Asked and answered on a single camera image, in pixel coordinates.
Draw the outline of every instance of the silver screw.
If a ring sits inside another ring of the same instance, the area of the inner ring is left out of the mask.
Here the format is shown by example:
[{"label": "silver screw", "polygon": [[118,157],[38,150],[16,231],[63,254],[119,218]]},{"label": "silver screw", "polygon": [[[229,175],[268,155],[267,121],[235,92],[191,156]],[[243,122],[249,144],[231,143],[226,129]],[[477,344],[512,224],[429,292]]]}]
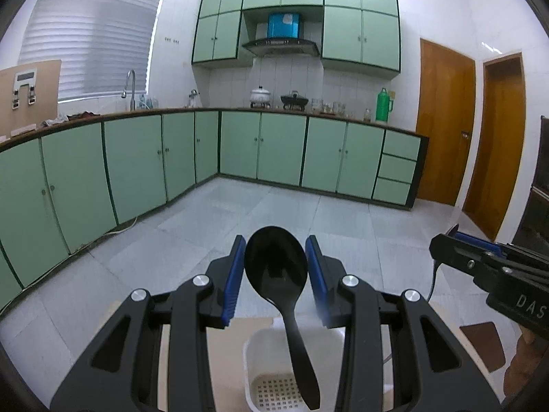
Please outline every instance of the silver screw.
[{"label": "silver screw", "polygon": [[210,278],[205,274],[199,274],[194,276],[193,283],[194,286],[205,287],[208,283],[210,283]]},{"label": "silver screw", "polygon": [[136,289],[132,292],[132,300],[135,302],[140,302],[146,297],[147,297],[147,292],[143,288]]},{"label": "silver screw", "polygon": [[404,293],[404,297],[408,299],[410,302],[417,302],[421,296],[415,289],[409,289]]},{"label": "silver screw", "polygon": [[341,282],[343,282],[343,285],[346,287],[356,287],[359,284],[359,280],[357,277],[352,275],[344,276],[343,279],[341,279]]}]

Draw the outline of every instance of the kitchen sink faucet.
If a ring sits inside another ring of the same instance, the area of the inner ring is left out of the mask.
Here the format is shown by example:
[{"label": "kitchen sink faucet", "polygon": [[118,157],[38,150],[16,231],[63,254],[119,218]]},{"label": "kitchen sink faucet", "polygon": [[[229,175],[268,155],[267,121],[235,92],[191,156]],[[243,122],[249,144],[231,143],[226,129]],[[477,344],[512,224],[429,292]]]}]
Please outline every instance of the kitchen sink faucet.
[{"label": "kitchen sink faucet", "polygon": [[122,92],[122,98],[126,98],[126,90],[128,89],[128,83],[130,82],[130,75],[132,75],[132,100],[130,101],[130,111],[136,109],[136,72],[134,70],[128,71],[126,76],[126,85],[124,86],[124,91]]}]

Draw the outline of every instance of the window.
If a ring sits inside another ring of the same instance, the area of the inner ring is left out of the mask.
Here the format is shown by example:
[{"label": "window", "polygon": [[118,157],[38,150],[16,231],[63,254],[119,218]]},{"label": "window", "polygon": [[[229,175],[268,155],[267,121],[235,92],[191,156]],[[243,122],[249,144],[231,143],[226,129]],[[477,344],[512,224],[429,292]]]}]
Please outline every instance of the window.
[{"label": "window", "polygon": [[19,63],[61,59],[59,100],[144,92],[160,0],[38,0]]}]

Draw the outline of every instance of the black spoon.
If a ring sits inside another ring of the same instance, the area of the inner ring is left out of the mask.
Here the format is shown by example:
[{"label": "black spoon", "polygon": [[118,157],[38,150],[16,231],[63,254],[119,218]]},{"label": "black spoon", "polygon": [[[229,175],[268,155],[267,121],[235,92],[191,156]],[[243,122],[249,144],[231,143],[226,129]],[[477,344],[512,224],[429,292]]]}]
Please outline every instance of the black spoon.
[{"label": "black spoon", "polygon": [[307,281],[303,248],[286,229],[267,226],[250,238],[244,254],[248,280],[282,314],[297,388],[307,407],[320,408],[320,390],[295,321],[295,304]]}]

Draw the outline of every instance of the doorway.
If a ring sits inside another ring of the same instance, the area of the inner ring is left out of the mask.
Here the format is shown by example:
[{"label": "doorway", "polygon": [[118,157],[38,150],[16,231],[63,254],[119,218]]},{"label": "doorway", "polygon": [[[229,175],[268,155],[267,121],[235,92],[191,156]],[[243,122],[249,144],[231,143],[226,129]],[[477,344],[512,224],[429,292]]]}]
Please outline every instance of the doorway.
[{"label": "doorway", "polygon": [[429,137],[418,198],[455,205],[475,115],[475,61],[421,39],[416,133]]},{"label": "doorway", "polygon": [[526,123],[522,55],[484,64],[484,107],[477,160],[463,211],[494,240],[509,207]]}]

